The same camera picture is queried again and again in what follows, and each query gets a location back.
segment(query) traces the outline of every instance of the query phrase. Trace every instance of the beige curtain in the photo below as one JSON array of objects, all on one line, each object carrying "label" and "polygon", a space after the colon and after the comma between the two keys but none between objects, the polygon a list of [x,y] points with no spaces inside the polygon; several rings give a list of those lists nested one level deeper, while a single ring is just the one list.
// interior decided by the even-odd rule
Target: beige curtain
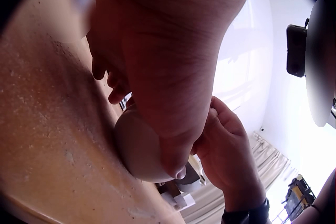
[{"label": "beige curtain", "polygon": [[[260,179],[266,190],[280,177],[292,174],[290,161],[257,133],[252,135],[252,147]],[[224,196],[212,183],[191,193],[196,204],[181,211],[186,224],[220,224],[224,211]]]}]

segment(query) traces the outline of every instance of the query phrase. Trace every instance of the black wristwatch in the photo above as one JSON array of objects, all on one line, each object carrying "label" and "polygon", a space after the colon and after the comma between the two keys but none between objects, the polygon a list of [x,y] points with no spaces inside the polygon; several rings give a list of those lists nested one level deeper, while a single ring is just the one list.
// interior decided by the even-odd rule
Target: black wristwatch
[{"label": "black wristwatch", "polygon": [[224,210],[222,224],[265,224],[269,218],[270,203],[266,198],[264,203],[254,209],[241,212]]}]

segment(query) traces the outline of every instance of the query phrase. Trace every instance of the hand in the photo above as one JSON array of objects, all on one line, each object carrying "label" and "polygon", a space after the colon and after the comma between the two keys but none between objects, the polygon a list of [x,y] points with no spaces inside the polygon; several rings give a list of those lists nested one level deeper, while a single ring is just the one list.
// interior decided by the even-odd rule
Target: hand
[{"label": "hand", "polygon": [[245,0],[96,0],[87,35],[93,76],[108,70],[111,103],[132,91],[181,177],[208,114],[223,35]]},{"label": "hand", "polygon": [[260,206],[266,198],[245,129],[239,118],[212,97],[202,135],[192,148],[211,183],[224,193],[227,211]]}]

